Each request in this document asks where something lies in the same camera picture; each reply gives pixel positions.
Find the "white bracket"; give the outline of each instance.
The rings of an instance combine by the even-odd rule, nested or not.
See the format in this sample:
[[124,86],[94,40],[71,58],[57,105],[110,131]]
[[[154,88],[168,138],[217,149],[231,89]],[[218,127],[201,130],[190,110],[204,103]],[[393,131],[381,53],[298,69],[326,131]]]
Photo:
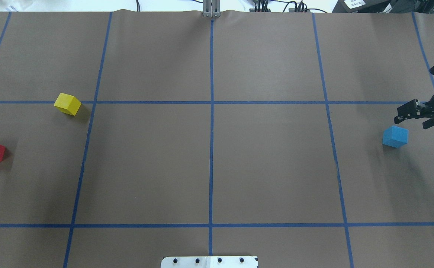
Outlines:
[[256,256],[166,257],[161,268],[258,268]]
[[220,17],[220,0],[203,0],[204,17]]

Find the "white mounting plate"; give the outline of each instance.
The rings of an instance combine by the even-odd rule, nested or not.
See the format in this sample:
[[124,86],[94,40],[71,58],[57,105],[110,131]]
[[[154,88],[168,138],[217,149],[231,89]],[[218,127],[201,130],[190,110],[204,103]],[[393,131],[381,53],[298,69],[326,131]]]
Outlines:
[[258,257],[257,256],[166,257],[161,262],[161,268],[258,268]]

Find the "metal clamp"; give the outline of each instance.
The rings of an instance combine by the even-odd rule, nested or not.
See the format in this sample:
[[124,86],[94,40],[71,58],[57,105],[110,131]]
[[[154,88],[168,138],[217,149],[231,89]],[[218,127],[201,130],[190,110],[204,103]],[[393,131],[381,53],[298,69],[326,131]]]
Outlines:
[[220,17],[220,0],[203,0],[204,17]]

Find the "yellow cube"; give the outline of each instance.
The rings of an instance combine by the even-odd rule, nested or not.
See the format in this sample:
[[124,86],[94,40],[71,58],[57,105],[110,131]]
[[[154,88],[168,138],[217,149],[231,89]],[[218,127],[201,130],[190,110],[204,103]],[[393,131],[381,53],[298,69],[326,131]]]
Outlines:
[[81,106],[81,102],[72,95],[60,93],[54,106],[66,114],[76,115]]

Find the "white label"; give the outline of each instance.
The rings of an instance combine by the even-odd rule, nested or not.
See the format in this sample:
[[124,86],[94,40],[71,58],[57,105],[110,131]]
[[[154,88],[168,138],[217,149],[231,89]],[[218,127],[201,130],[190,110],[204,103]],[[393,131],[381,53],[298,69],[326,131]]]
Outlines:
[[365,5],[363,0],[344,0],[344,3],[346,3],[347,7],[350,9]]

